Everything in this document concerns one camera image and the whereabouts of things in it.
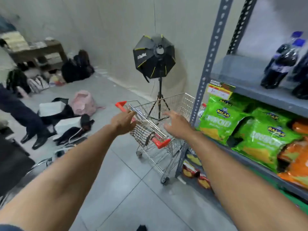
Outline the person's right hand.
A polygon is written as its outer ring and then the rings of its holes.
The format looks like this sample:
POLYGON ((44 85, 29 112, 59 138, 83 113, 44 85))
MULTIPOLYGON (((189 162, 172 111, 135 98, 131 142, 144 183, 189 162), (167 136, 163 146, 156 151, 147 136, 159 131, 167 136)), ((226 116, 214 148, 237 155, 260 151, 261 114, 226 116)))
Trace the person's right hand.
POLYGON ((193 134, 195 134, 194 128, 181 114, 171 110, 163 113, 171 120, 170 125, 173 127, 173 137, 183 140, 188 140, 193 134))

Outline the metal shopping cart red handle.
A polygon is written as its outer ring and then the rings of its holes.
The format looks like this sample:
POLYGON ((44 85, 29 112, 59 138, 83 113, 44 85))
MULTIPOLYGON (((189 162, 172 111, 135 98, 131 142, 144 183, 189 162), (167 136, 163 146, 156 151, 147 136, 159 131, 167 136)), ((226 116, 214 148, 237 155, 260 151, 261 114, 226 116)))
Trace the metal shopping cart red handle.
MULTIPOLYGON (((192 114, 197 114, 196 112, 193 113, 195 98, 187 93, 180 93, 166 97, 165 100, 171 110, 183 115, 188 121, 190 120, 192 114)), ((184 141, 172 137, 164 129, 165 123, 171 123, 171 120, 168 116, 163 114, 162 118, 166 117, 166 119, 162 121, 156 121, 147 118, 147 115, 154 102, 155 101, 140 103, 137 100, 120 101, 117 102, 115 106, 123 112, 126 110, 132 110, 136 112, 136 121, 147 125, 155 132, 155 137, 146 147, 141 147, 138 144, 136 156, 140 159, 142 157, 146 157, 153 165, 153 167, 156 167, 157 171, 161 174, 160 183, 162 185, 166 185, 170 181, 169 175, 171 170, 179 162, 179 157, 184 146, 184 141)), ((161 104, 161 110, 167 112, 167 107, 165 106, 164 102, 161 104)), ((158 104, 155 105, 151 116, 158 118, 158 104)))

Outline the person's right forearm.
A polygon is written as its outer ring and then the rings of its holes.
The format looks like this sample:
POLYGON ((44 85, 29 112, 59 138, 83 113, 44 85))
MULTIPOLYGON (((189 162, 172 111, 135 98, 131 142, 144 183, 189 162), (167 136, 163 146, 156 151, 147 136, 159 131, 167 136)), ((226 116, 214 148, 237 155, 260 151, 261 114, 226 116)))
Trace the person's right forearm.
POLYGON ((240 231, 308 231, 308 215, 279 190, 189 129, 184 139, 200 158, 211 186, 240 231))

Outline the yellow snack packet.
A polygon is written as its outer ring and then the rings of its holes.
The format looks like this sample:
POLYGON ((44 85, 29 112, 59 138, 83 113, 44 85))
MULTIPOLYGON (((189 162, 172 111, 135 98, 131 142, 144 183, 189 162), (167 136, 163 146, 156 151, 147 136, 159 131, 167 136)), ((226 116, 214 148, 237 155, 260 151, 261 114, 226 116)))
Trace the yellow snack packet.
POLYGON ((196 165, 202 166, 202 163, 200 159, 198 158, 197 154, 195 153, 194 150, 191 148, 188 148, 186 151, 186 157, 189 159, 191 162, 193 162, 196 165))

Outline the red snack packet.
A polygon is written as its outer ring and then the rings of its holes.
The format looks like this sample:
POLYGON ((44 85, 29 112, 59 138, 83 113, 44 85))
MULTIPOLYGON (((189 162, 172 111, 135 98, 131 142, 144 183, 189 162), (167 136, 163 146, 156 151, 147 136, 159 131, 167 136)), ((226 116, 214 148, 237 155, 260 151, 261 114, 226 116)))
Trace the red snack packet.
POLYGON ((183 161, 182 174, 188 178, 198 177, 200 171, 192 166, 187 160, 183 161))
POLYGON ((200 184, 200 186, 202 186, 203 188, 211 189, 210 181, 208 180, 205 174, 200 173, 197 178, 197 181, 200 184))

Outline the pink bag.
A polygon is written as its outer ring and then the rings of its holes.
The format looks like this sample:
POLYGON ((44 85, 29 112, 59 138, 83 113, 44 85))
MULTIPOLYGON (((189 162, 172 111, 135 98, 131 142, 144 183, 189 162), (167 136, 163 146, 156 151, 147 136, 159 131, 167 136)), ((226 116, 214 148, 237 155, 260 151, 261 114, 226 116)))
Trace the pink bag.
POLYGON ((93 116, 97 110, 103 110, 106 107, 98 106, 89 91, 80 90, 75 93, 72 99, 69 99, 68 105, 77 116, 93 116))

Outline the black octagonal softbox light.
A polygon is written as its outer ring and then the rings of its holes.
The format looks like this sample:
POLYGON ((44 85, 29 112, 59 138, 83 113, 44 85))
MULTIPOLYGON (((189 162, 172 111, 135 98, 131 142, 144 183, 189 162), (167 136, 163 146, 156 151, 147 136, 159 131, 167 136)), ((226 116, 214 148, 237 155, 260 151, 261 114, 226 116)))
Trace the black octagonal softbox light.
POLYGON ((175 65, 175 47, 162 34, 143 35, 135 48, 133 56, 136 69, 149 83, 150 79, 166 77, 175 65))

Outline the black cloth bag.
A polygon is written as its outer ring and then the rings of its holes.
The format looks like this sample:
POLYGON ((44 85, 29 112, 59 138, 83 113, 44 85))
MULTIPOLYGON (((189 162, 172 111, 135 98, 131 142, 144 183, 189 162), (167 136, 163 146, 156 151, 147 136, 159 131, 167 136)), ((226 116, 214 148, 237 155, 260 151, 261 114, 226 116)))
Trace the black cloth bag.
POLYGON ((47 126, 49 125, 55 126, 60 120, 73 118, 75 116, 74 112, 72 111, 72 108, 68 105, 69 99, 57 97, 53 99, 51 102, 56 102, 56 101, 62 101, 63 103, 66 104, 66 106, 64 110, 57 115, 48 116, 48 117, 40 117, 43 123, 47 126))

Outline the colourful plastic bag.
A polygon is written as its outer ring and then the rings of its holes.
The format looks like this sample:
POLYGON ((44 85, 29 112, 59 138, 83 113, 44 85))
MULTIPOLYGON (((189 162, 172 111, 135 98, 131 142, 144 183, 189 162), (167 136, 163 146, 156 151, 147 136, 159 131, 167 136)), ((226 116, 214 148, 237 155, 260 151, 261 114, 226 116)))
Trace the colourful plastic bag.
POLYGON ((66 81, 64 80, 60 71, 56 71, 56 73, 50 73, 49 87, 63 86, 65 84, 66 81))

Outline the grey metal shelf rack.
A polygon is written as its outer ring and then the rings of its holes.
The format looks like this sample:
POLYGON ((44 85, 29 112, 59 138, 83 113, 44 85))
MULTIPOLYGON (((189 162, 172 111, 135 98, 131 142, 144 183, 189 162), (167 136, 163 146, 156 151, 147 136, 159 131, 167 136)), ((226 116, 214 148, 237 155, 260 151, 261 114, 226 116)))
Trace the grey metal shelf rack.
MULTIPOLYGON (((308 100, 298 99, 291 94, 291 91, 287 88, 274 89, 273 94, 270 94, 269 90, 264 88, 257 88, 252 84, 252 80, 244 78, 244 69, 248 66, 244 66, 244 62, 249 62, 251 65, 256 66, 256 58, 248 58, 237 54, 238 47, 241 45, 243 36, 247 26, 249 25, 251 15, 253 14, 255 5, 258 0, 245 0, 240 19, 238 20, 236 29, 231 39, 230 45, 226 56, 223 58, 221 65, 222 74, 217 75, 217 78, 223 79, 222 81, 230 82, 234 78, 235 91, 241 95, 256 99, 257 101, 272 105, 276 108, 283 109, 285 111, 292 112, 296 115, 308 118, 308 100)), ((215 20, 214 29, 212 32, 210 46, 208 48, 205 64, 203 66, 202 76, 199 82, 197 90, 197 98, 193 106, 193 117, 190 122, 196 123, 197 120, 197 108, 201 105, 201 95, 205 93, 206 82, 210 81, 212 68, 218 48, 221 42, 222 34, 225 30, 225 25, 230 13, 231 4, 233 0, 221 0, 218 14, 215 20)), ((254 172, 258 172, 258 175, 262 175, 265 179, 269 179, 270 182, 275 182, 278 189, 283 190, 283 195, 287 195, 287 198, 295 198, 292 202, 296 202, 296 206, 299 208, 303 204, 308 208, 308 190, 298 186, 294 183, 284 181, 277 174, 273 173, 266 167, 248 159, 247 157, 231 150, 226 146, 217 143, 223 150, 227 150, 231 156, 234 156, 236 160, 245 166, 248 166, 254 172)))

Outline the striped white bag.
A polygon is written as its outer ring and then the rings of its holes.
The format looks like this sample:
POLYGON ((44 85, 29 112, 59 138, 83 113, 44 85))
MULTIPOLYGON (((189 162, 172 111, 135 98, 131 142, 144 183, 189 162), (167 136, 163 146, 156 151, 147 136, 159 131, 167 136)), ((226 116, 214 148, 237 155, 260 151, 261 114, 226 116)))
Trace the striped white bag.
POLYGON ((50 86, 48 82, 40 75, 36 77, 27 78, 27 83, 30 87, 31 93, 38 94, 43 90, 48 89, 50 86))

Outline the wooden table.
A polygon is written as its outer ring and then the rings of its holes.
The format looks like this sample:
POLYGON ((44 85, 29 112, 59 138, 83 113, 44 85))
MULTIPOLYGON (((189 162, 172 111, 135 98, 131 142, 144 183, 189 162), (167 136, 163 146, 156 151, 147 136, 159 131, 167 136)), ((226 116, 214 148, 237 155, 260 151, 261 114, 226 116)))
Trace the wooden table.
POLYGON ((45 41, 46 46, 42 48, 33 48, 29 50, 22 51, 9 51, 8 54, 11 59, 16 63, 22 62, 33 62, 35 67, 39 69, 41 72, 61 69, 62 65, 68 61, 68 57, 62 47, 62 44, 58 40, 45 41), (48 54, 59 53, 62 62, 57 63, 48 63, 47 66, 40 66, 35 59, 39 57, 45 57, 48 54))

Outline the dark soda bottle blue cap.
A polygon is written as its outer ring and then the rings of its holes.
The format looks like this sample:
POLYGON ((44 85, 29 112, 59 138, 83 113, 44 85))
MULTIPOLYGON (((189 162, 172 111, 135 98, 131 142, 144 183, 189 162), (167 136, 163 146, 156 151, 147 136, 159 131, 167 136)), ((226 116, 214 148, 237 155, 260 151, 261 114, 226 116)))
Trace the dark soda bottle blue cap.
POLYGON ((289 39, 283 43, 276 51, 273 57, 271 58, 270 62, 264 69, 264 73, 268 71, 268 69, 272 66, 274 61, 277 59, 278 56, 280 56, 285 50, 289 49, 290 46, 293 44, 293 42, 300 38, 304 32, 303 31, 295 31, 292 33, 292 35, 289 37, 289 39))
POLYGON ((305 43, 305 39, 296 39, 290 48, 278 56, 268 71, 264 73, 264 77, 261 80, 260 85, 265 89, 277 88, 280 82, 297 63, 299 53, 305 43))

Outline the black chair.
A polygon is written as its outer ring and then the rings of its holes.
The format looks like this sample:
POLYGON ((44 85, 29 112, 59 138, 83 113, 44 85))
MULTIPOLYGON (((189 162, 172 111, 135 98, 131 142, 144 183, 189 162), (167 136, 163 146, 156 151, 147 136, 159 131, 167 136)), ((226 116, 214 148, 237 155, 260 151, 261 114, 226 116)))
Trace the black chair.
POLYGON ((0 199, 15 187, 35 162, 17 143, 6 139, 8 128, 0 130, 0 199))

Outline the orange chip packet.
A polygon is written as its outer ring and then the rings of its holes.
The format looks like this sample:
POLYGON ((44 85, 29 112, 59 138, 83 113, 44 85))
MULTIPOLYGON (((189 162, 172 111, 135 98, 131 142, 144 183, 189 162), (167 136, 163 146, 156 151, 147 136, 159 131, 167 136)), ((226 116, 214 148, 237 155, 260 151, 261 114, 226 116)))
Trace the orange chip packet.
POLYGON ((308 141, 294 141, 283 147, 282 151, 278 154, 278 159, 287 163, 292 163, 306 147, 308 147, 308 141))
POLYGON ((292 129, 300 134, 308 135, 308 119, 297 120, 292 124, 292 129))
POLYGON ((279 173, 278 176, 308 190, 308 152, 301 153, 295 161, 290 163, 287 170, 279 173))

